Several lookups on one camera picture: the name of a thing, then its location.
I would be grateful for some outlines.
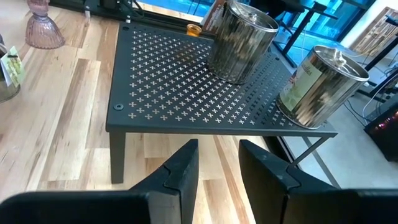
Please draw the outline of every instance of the wooden floor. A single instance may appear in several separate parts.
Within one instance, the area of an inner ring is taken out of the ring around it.
[[[106,109],[118,22],[50,8],[66,46],[25,44],[24,1],[3,0],[0,31],[23,58],[21,92],[0,104],[0,201],[33,190],[128,189],[191,138],[199,139],[200,180],[194,223],[254,223],[242,183],[238,141],[260,137],[128,134],[125,183],[112,185]]]

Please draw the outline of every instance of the orange object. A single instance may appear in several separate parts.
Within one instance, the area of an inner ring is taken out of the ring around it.
[[[201,28],[194,24],[187,25],[187,34],[192,37],[198,37],[201,33]]]

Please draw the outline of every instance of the pink glass vase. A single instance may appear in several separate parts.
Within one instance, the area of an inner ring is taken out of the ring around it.
[[[59,28],[49,18],[49,0],[27,0],[33,16],[27,22],[25,41],[38,49],[56,49],[65,44]]]

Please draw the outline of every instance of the black screw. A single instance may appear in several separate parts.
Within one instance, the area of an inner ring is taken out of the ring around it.
[[[123,110],[123,108],[124,108],[123,104],[120,104],[120,103],[113,106],[113,109],[115,109],[117,111],[121,111],[121,110]]]

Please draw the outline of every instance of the perforated tabletop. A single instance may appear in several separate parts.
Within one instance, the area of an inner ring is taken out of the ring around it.
[[[107,131],[334,137],[290,122],[275,98],[291,74],[268,54],[248,83],[232,85],[206,66],[212,40],[121,24]]]

